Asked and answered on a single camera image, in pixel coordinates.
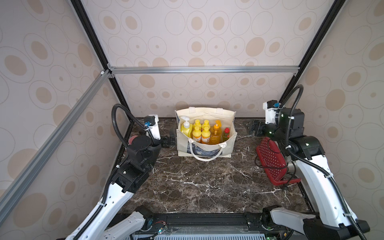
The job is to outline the silver aluminium crossbar back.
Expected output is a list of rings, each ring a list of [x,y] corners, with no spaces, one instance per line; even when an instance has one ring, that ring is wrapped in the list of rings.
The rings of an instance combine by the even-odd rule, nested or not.
[[[212,67],[111,67],[118,74],[239,74],[239,73],[297,73],[299,66],[212,66]]]

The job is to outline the amber pump soap bottle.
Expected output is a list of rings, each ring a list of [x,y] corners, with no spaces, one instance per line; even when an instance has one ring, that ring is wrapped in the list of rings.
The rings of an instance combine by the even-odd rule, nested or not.
[[[222,142],[222,123],[216,120],[215,124],[211,127],[210,145],[217,145]]]

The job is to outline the black corner frame post left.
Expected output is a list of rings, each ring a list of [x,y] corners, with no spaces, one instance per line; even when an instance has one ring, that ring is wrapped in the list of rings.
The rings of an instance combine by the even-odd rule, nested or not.
[[[88,36],[88,39],[93,47],[94,52],[97,55],[97,58],[99,62],[101,63],[103,70],[110,70],[110,67],[108,66],[109,61],[106,57],[106,54],[104,52],[104,49],[101,45],[101,42],[99,41],[99,38],[97,37],[97,34],[93,28],[93,25],[88,17],[88,14],[86,13],[86,9],[80,0],[70,0],[75,13],[77,17],[79,18],[83,29]],[[120,101],[120,103],[127,107],[129,109],[129,106],[127,104],[127,101],[123,95],[122,89],[120,88],[120,85],[116,79],[116,77],[110,77],[110,83]]]

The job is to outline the orange soap bottle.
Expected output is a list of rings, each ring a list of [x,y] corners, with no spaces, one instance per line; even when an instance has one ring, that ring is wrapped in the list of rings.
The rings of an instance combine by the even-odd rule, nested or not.
[[[202,127],[202,124],[201,124],[201,121],[196,119],[194,124],[193,124],[193,128],[195,129],[195,127],[198,127],[200,130],[201,130],[201,127]]]
[[[209,120],[204,120],[204,123],[202,124],[202,130],[204,130],[205,128],[211,128]]]
[[[211,139],[210,129],[209,128],[205,128],[204,130],[202,130],[202,140],[201,140],[201,143],[208,145],[210,143],[210,139]]]
[[[195,126],[194,130],[192,132],[192,139],[196,141],[197,143],[200,143],[202,140],[202,131],[201,127]]]

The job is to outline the large yellow pump soap bottle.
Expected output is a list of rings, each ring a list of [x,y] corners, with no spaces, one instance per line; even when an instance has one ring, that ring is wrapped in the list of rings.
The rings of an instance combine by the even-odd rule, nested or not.
[[[181,132],[188,138],[192,138],[193,125],[189,122],[190,118],[186,116],[180,117],[184,122],[181,124]]]

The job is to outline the cream Starry Night tote bag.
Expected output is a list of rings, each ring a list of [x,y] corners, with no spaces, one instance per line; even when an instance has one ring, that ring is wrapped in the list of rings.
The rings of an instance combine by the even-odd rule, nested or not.
[[[178,156],[202,162],[230,158],[237,137],[235,115],[222,108],[190,107],[176,111]]]

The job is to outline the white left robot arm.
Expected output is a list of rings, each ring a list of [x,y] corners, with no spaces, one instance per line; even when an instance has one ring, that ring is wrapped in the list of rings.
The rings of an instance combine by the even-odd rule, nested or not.
[[[113,169],[102,198],[68,240],[131,240],[138,231],[153,227],[154,214],[144,206],[114,223],[119,210],[149,178],[162,148],[161,141],[137,136],[127,148],[127,158]]]

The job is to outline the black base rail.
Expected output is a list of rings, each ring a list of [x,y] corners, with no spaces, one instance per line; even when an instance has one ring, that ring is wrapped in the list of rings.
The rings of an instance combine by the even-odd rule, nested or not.
[[[292,240],[294,231],[267,227],[260,213],[154,214],[151,226],[124,240]]]

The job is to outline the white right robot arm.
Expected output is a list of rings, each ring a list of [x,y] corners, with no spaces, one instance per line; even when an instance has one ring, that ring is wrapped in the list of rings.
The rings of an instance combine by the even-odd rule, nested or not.
[[[304,113],[299,109],[265,106],[264,139],[257,146],[257,166],[269,180],[286,187],[297,183],[309,208],[307,213],[279,206],[263,209],[261,224],[298,232],[310,240],[366,238],[368,222],[360,220],[338,187],[320,141],[304,134]]]

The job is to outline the orange soap bottle back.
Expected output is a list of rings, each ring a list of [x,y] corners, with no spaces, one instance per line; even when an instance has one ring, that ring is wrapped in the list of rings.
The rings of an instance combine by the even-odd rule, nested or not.
[[[196,119],[194,124],[193,124],[193,128],[195,129],[195,127],[198,127],[200,130],[201,130],[201,127],[202,127],[202,124],[201,124],[201,121]]]

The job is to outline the black corner frame post right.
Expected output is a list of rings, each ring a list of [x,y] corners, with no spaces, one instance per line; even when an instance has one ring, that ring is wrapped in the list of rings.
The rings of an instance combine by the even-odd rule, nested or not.
[[[315,34],[314,39],[312,40],[306,53],[304,54],[303,59],[301,60],[301,62],[299,64],[300,69],[298,70],[298,72],[296,74],[293,75],[293,77],[289,81],[289,84],[286,87],[285,91],[283,92],[283,95],[281,96],[279,102],[282,102],[284,99],[286,99],[288,97],[288,94],[291,92],[291,90],[293,90],[293,88],[296,86],[301,75],[304,73],[305,69],[307,68],[311,59],[315,55],[320,44],[322,43],[323,39],[325,38],[326,34],[330,30],[332,24],[336,20],[338,14],[340,13],[341,9],[343,8],[343,6],[345,5],[346,2],[347,2],[346,0],[333,1],[333,4],[331,5],[330,10],[325,15],[325,18],[321,22],[321,25],[320,25],[317,33]]]

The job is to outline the black corner frame post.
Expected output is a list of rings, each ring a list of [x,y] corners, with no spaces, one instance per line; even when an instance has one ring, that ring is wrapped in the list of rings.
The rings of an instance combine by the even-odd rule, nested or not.
[[[110,70],[110,67],[108,66],[109,61],[106,57],[106,54],[104,52],[104,49],[101,45],[101,42],[99,41],[99,38],[97,37],[97,34],[93,28],[93,25],[88,17],[88,14],[86,13],[86,9],[80,0],[70,0],[75,13],[77,17],[79,18],[83,29],[88,36],[88,39],[93,47],[94,52],[97,55],[97,58],[99,62],[101,63],[103,70]],[[116,79],[116,77],[110,77],[110,83],[120,101],[120,103],[127,107],[129,109],[129,106],[127,104],[127,101],[123,95],[122,89],[120,88],[120,85]]]
[[[325,15],[325,18],[321,22],[321,25],[320,25],[317,33],[315,34],[314,39],[312,40],[306,53],[304,54],[303,59],[301,60],[301,62],[299,64],[300,69],[298,70],[298,72],[296,74],[293,75],[293,77],[289,81],[289,84],[286,87],[285,91],[283,92],[283,95],[281,96],[279,102],[282,102],[284,99],[286,99],[288,97],[288,94],[291,92],[291,90],[293,90],[293,88],[296,86],[301,75],[304,73],[305,69],[307,68],[311,59],[315,55],[320,44],[322,43],[323,39],[325,38],[326,34],[330,30],[332,24],[336,20],[338,14],[340,13],[341,9],[343,8],[343,6],[345,5],[346,2],[347,2],[346,0],[333,1],[333,4],[331,5],[330,10]]]

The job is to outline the silver aluminium crossbar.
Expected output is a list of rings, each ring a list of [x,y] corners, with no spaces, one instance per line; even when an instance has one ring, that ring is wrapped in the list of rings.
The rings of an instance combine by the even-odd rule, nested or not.
[[[297,73],[299,66],[212,66],[212,67],[111,67],[118,74],[239,74],[239,73]]]
[[[31,161],[20,172],[8,190],[1,198],[1,225],[4,224],[10,213],[18,204],[22,196],[36,179],[42,168],[53,155],[65,136],[74,126],[80,115],[84,112],[91,100],[95,97],[101,86],[111,76],[110,70],[104,70],[90,85],[87,91],[77,101],[65,116],[59,126],[52,132]]]

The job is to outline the green bottle red cap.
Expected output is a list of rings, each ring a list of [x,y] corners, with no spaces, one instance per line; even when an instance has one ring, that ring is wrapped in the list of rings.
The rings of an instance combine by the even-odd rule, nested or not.
[[[222,132],[222,142],[226,142],[230,138],[230,129],[225,128]]]

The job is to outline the red polka dot toaster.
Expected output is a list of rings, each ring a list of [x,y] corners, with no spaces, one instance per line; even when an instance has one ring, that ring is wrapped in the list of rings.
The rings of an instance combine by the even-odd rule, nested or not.
[[[293,172],[289,172],[290,166],[286,162],[284,155],[280,151],[276,142],[271,138],[265,137],[256,147],[260,165],[264,169],[268,179],[274,186],[296,184],[301,181],[296,177],[296,167],[291,165]]]

